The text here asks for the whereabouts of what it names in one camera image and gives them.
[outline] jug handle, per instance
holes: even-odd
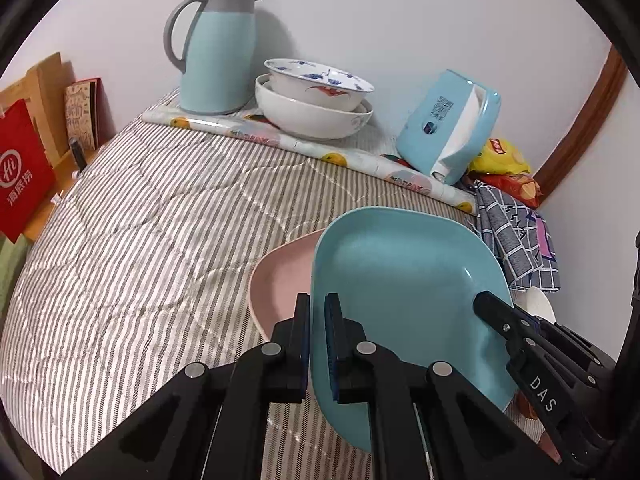
[[[169,18],[166,20],[166,25],[164,26],[164,32],[162,33],[162,43],[164,44],[164,52],[166,56],[169,58],[169,61],[171,61],[171,63],[173,63],[183,74],[187,70],[187,63],[184,58],[178,59],[175,55],[174,48],[171,44],[171,36],[174,33],[175,20],[178,19],[178,15],[187,5],[192,4],[193,2],[201,2],[204,4],[207,0],[184,0],[180,5],[172,10],[171,14],[169,14]]]

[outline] pink plate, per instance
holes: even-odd
[[[249,280],[249,311],[265,341],[273,327],[293,316],[299,292],[311,290],[314,251],[324,229],[265,254]]]

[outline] yellow chip bag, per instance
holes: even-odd
[[[496,175],[517,175],[531,173],[520,150],[504,139],[489,139],[482,147],[480,155],[469,165],[469,171]]]

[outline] gray checkered cloth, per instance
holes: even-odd
[[[523,203],[476,180],[476,230],[498,259],[512,290],[560,289],[558,262],[546,222]]]

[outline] blue plastic tray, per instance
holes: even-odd
[[[439,216],[366,207],[335,219],[320,238],[312,271],[313,389],[322,413],[352,445],[370,451],[365,404],[337,404],[329,384],[324,297],[340,295],[345,318],[403,361],[454,365],[500,409],[516,385],[505,370],[504,339],[473,312],[490,290],[511,303],[504,275],[482,240]]]

